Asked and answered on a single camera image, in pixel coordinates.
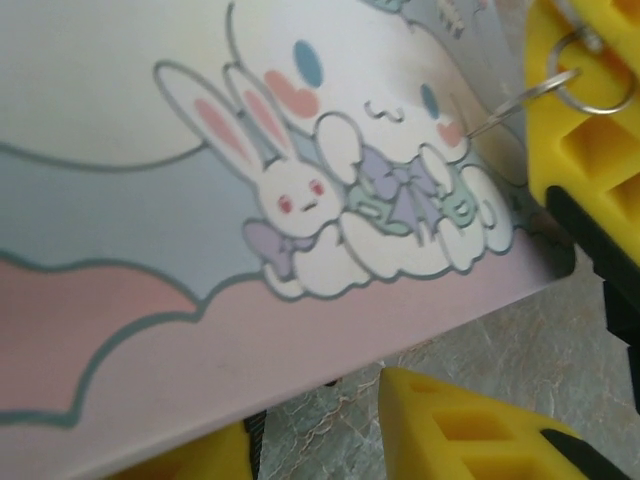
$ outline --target rabbit ear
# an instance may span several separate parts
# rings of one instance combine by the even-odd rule
[[[224,75],[234,99],[242,105],[271,146],[285,159],[297,158],[282,113],[265,87],[235,64],[227,65]]]
[[[246,179],[256,182],[263,172],[260,154],[234,108],[213,85],[173,62],[155,69],[156,82],[182,120]]]

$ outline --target pink inner ear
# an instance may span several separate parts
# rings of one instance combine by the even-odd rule
[[[242,146],[242,143],[215,107],[211,106],[202,98],[198,98],[193,105],[200,117],[205,121],[217,138],[240,153],[240,155],[242,155],[246,160],[249,160],[247,151]]]
[[[247,90],[244,92],[244,100],[260,124],[280,142],[280,146],[289,148],[284,132],[260,97],[255,92]]]

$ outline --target red eye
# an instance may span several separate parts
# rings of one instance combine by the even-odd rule
[[[318,196],[324,193],[324,187],[318,180],[311,180],[311,182],[309,182],[309,188]]]
[[[289,195],[282,195],[278,199],[278,206],[282,213],[291,213],[291,210],[293,210],[293,201]]]

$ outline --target lavender bow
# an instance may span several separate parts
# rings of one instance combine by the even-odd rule
[[[418,228],[424,220],[432,234],[442,213],[436,208],[432,196],[437,195],[436,183],[416,156],[407,165],[394,165],[379,152],[367,148],[361,172],[373,185],[375,195],[394,206],[389,220],[407,225],[422,241]]]
[[[258,256],[273,265],[280,280],[287,280],[293,275],[293,254],[296,251],[308,252],[313,248],[316,239],[291,238],[281,234],[263,220],[249,220],[244,224],[244,237]]]

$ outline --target cartoon bunny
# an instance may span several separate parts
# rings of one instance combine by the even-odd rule
[[[452,221],[437,223],[445,254],[454,268],[468,271],[485,248],[508,251],[513,227],[489,175],[456,164],[473,147],[489,168],[525,185],[524,150],[502,126],[471,144],[464,132],[484,122],[487,111],[439,41],[397,13],[403,3],[389,8],[371,0],[273,0],[266,8],[262,0],[237,0],[229,9],[228,42],[234,59],[268,86],[288,122],[315,137],[324,161],[346,185],[358,181],[368,147],[393,164],[419,159],[437,184],[436,200],[455,213]],[[286,28],[277,15],[286,16]],[[350,152],[336,147],[345,144]],[[454,204],[457,197],[465,201]],[[404,270],[415,235],[380,234],[351,213],[342,223],[357,255],[371,250],[373,257],[376,250],[388,259],[373,268],[378,275]],[[372,238],[375,249],[367,246]],[[372,258],[359,258],[372,268]]]
[[[369,274],[341,239],[337,221],[343,200],[334,184],[298,156],[279,110],[260,85],[233,66],[225,77],[244,100],[249,119],[244,123],[237,109],[199,74],[169,61],[158,63],[155,70],[156,82],[176,113],[252,187],[266,220],[246,222],[244,236],[263,259],[268,284],[286,298],[305,292],[331,297],[366,284]],[[276,149],[271,161],[259,153],[258,137]]]

